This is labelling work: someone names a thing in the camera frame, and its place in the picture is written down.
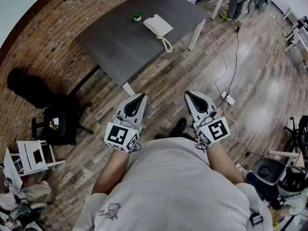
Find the person's left forearm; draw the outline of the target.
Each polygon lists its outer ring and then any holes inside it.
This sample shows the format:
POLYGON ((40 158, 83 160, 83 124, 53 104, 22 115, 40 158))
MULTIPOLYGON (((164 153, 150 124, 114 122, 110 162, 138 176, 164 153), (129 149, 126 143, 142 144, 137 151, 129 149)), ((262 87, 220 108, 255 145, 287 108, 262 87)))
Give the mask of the person's left forearm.
POLYGON ((127 170, 129 156, 129 153, 114 150, 94 183, 91 193, 104 193, 109 195, 114 187, 122 181, 127 170))

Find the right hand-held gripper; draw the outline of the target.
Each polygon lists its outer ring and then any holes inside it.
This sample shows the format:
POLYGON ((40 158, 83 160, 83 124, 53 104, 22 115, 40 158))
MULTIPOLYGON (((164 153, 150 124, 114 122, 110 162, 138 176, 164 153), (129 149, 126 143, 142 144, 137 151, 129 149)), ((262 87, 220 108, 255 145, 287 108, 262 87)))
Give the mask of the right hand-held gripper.
POLYGON ((184 99, 193 120, 198 139, 197 148, 208 148, 230 136, 226 117, 221 116, 213 100, 197 91, 186 91, 184 99))

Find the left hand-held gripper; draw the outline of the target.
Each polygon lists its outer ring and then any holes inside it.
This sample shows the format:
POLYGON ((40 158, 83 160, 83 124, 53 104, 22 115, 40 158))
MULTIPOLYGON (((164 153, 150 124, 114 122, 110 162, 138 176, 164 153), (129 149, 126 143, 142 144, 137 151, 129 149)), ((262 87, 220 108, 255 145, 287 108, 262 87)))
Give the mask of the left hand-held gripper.
POLYGON ((146 107, 147 95, 138 93, 125 99, 113 116, 112 122, 108 122, 104 142, 111 148, 132 153, 139 151, 138 143, 142 131, 141 121, 146 107), (121 118, 119 115, 132 116, 132 121, 121 118))

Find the black wheeled chair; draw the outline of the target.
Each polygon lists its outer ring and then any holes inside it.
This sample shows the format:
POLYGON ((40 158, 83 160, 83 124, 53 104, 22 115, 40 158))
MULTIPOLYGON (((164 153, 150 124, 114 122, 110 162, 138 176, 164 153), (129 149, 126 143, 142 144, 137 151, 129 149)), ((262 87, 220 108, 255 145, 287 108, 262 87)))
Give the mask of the black wheeled chair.
POLYGON ((293 129, 284 127, 284 129, 291 133, 291 138, 285 145, 285 149, 288 149, 292 144, 292 149, 298 147, 304 155, 305 151, 308 150, 308 115, 303 115, 300 118, 298 128, 295 127, 294 118, 290 117, 290 120, 292 120, 293 129))

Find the black bag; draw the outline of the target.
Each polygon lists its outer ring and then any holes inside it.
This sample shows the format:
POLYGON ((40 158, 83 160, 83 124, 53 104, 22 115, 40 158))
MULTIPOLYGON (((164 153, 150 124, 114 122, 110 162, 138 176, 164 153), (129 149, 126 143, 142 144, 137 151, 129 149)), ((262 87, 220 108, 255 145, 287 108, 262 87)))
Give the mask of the black bag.
POLYGON ((43 109, 55 100, 55 93, 36 75, 26 75, 19 68, 14 68, 7 77, 9 90, 24 98, 37 109, 43 109))

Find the person's right black shoe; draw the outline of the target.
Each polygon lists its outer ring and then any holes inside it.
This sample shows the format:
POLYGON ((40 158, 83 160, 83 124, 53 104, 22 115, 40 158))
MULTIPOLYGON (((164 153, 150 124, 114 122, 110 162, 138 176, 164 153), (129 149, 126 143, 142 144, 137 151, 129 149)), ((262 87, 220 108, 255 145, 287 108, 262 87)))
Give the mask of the person's right black shoe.
POLYGON ((184 135, 186 127, 187 127, 187 119, 183 117, 177 122, 176 126, 170 132, 169 136, 182 137, 184 135))

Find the person's white shirt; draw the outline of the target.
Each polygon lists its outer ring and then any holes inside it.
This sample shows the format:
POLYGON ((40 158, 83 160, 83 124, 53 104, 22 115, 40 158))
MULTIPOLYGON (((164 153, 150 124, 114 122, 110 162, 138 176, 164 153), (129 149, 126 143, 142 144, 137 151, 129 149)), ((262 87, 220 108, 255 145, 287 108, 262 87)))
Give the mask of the person's white shirt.
POLYGON ((273 224, 254 186, 234 185, 211 169, 206 150, 175 137, 131 153, 122 181, 109 195, 91 194, 72 231, 273 231, 273 224), (260 228, 251 227, 253 212, 263 216, 260 228))

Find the white telephone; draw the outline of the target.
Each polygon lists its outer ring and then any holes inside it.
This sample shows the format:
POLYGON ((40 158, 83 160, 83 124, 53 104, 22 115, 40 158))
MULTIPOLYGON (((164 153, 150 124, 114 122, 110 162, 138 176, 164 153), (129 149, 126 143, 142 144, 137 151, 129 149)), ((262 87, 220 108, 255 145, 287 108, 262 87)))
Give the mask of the white telephone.
POLYGON ((143 24, 156 36, 161 38, 173 30, 173 27, 157 14, 146 19, 143 24))

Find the beige cloth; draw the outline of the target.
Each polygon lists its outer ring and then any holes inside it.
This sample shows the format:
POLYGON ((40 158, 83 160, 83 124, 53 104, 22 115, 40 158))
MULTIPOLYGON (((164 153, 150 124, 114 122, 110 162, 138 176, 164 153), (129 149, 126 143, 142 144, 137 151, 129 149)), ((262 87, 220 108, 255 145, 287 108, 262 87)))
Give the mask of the beige cloth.
POLYGON ((23 189, 26 198, 34 201, 44 195, 51 193, 51 188, 47 181, 43 180, 41 183, 31 185, 23 189))

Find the white table leg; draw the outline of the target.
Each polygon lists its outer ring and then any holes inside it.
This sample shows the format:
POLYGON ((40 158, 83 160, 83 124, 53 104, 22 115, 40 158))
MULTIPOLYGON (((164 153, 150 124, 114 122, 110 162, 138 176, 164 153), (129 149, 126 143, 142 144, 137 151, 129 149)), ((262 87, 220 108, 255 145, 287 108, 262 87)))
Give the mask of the white table leg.
POLYGON ((200 23, 197 25, 197 27, 196 27, 196 29, 195 29, 195 31, 194 31, 194 34, 193 34, 193 36, 192 36, 192 40, 191 40, 191 42, 190 42, 190 44, 189 44, 189 47, 188 47, 188 49, 189 49, 190 51, 192 51, 192 50, 194 49, 195 44, 196 44, 196 42, 197 42, 197 40, 198 40, 198 37, 199 37, 199 35, 200 35, 200 33, 201 33, 201 30, 202 30, 202 28, 203 28, 203 26, 204 26, 204 24, 205 24, 205 21, 206 21, 206 19, 204 19, 202 22, 200 22, 200 23))
POLYGON ((133 89, 131 88, 131 86, 127 82, 122 86, 122 88, 126 91, 126 93, 129 96, 135 95, 135 92, 133 91, 133 89))

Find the black office chair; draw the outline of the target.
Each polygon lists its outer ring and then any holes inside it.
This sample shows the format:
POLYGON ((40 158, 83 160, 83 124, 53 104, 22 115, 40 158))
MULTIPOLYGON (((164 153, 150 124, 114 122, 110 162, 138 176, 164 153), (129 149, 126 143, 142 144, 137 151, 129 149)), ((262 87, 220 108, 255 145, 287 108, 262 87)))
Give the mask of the black office chair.
POLYGON ((79 120, 92 103, 80 107, 76 100, 68 95, 56 94, 49 106, 44 109, 42 122, 32 118, 32 137, 40 140, 45 139, 46 143, 52 146, 75 145, 77 129, 93 135, 94 132, 79 124, 79 120))

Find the person's right forearm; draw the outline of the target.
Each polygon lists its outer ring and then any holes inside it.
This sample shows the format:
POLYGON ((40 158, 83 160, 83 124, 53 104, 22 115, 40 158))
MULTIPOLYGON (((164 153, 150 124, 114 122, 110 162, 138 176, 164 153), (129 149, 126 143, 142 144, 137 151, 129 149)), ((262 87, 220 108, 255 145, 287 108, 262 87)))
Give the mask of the person's right forearm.
POLYGON ((212 170, 220 173, 234 185, 243 183, 244 179, 220 143, 215 143, 206 150, 212 170))

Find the white step stool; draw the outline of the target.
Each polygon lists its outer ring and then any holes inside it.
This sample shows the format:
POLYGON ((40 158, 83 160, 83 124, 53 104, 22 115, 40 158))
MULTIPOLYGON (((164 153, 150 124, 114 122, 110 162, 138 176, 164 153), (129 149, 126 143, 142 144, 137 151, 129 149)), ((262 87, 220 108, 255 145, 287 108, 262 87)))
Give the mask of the white step stool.
POLYGON ((16 143, 19 150, 19 158, 21 159, 21 163, 23 166, 22 173, 20 173, 20 176, 27 176, 30 174, 39 173, 48 170, 50 167, 65 163, 65 160, 55 160, 53 148, 51 145, 47 144, 46 141, 17 141, 16 143), (40 149, 41 152, 43 152, 43 146, 48 146, 51 153, 52 162, 36 165, 33 157, 33 152, 37 149, 40 149))

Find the small black item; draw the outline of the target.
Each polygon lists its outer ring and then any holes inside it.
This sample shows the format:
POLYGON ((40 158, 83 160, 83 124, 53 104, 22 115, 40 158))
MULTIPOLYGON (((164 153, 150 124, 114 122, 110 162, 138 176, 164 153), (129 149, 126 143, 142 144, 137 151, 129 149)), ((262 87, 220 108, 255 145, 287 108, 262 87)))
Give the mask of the small black item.
POLYGON ((37 149, 33 152, 33 157, 36 165, 38 164, 46 164, 43 152, 40 149, 37 149))

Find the white power strip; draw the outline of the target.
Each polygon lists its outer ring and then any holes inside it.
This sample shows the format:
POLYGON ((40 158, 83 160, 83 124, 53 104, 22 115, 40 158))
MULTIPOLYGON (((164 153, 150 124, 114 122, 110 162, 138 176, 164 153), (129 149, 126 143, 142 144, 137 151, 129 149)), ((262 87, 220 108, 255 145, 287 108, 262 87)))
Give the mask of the white power strip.
POLYGON ((227 92, 223 92, 221 94, 221 98, 227 103, 229 104, 230 106, 233 106, 234 103, 235 103, 235 100, 234 98, 232 98, 227 92))

